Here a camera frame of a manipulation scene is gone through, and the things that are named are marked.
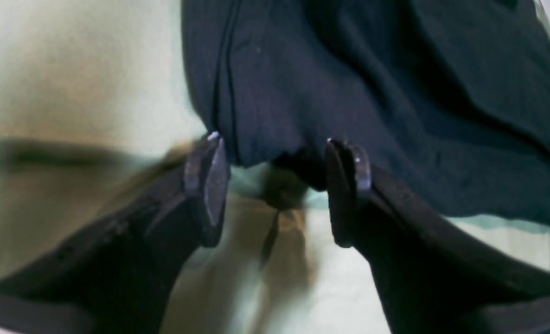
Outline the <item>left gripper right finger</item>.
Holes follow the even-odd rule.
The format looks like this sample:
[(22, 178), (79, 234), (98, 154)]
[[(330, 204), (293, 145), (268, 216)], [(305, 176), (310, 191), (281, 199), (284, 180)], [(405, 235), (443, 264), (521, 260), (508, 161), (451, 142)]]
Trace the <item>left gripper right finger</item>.
[(370, 264), (393, 334), (550, 334), (550, 273), (441, 218), (358, 145), (329, 139), (334, 239)]

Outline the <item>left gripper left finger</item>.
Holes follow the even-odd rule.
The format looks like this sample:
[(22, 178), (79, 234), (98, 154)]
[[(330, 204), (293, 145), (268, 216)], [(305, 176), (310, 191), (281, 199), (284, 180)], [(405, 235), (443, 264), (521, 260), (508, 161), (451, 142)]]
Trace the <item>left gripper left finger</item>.
[(230, 167), (211, 133), (127, 207), (0, 280), (0, 330), (156, 334), (182, 266), (218, 245)]

